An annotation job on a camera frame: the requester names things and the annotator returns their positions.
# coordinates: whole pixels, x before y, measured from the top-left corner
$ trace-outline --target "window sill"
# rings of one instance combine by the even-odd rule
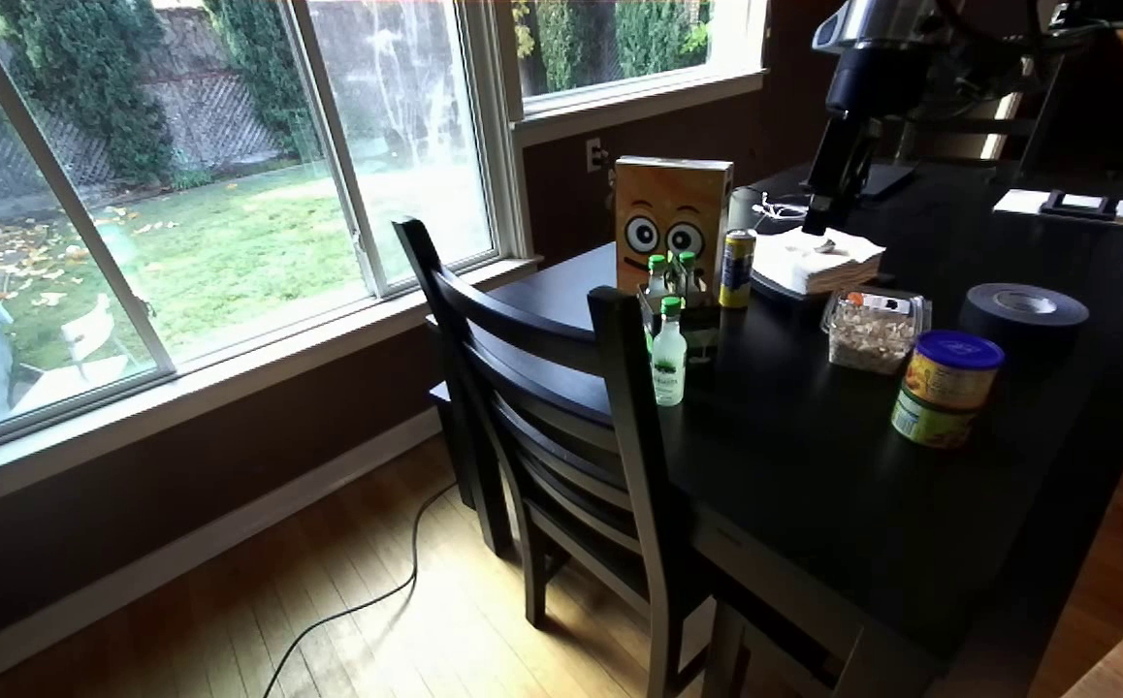
[[[536,111],[513,125],[519,147],[597,131],[611,125],[633,122],[668,111],[715,102],[718,99],[756,92],[764,85],[767,67],[743,75],[703,75],[645,91],[592,99],[556,110]]]
[[[495,260],[462,275],[474,286],[491,288],[535,273],[536,264]],[[423,292],[399,295],[0,443],[0,496],[402,334],[426,315]]]

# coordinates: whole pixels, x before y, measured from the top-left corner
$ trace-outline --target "can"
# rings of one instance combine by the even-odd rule
[[[756,233],[731,230],[725,235],[725,252],[721,258],[722,309],[745,309],[751,300],[751,261],[756,258]]]
[[[898,392],[891,421],[909,440],[931,448],[958,448],[970,434],[976,411],[946,410],[915,397],[906,385]]]
[[[965,331],[920,334],[906,366],[904,388],[923,403],[946,410],[978,410],[1006,353],[992,341]]]

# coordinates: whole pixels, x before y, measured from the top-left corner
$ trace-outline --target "white baseboard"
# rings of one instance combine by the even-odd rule
[[[0,673],[441,431],[429,410],[0,631]]]

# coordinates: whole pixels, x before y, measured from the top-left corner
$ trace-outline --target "black table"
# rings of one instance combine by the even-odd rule
[[[787,194],[805,173],[756,189]],[[925,165],[847,229],[888,247],[882,269],[933,300],[934,327],[956,327],[966,290],[985,282],[1033,283],[1092,310],[1069,352],[1011,355],[961,450],[901,438],[889,425],[900,377],[830,366],[819,318],[761,297],[727,313],[713,369],[691,371],[683,405],[660,410],[694,548],[829,649],[891,645],[937,662],[947,676],[931,695],[1026,694],[1123,471],[1123,230],[993,215],[1006,189],[996,171]],[[1123,196],[1110,182],[1071,191]],[[585,295],[602,284],[614,284],[612,245],[494,295],[590,328]],[[608,411],[592,376],[542,375],[494,350]]]

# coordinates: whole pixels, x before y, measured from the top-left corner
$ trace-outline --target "window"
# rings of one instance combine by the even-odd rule
[[[499,255],[463,11],[0,0],[0,434]]]
[[[765,12],[764,0],[512,0],[522,110],[758,71]]]

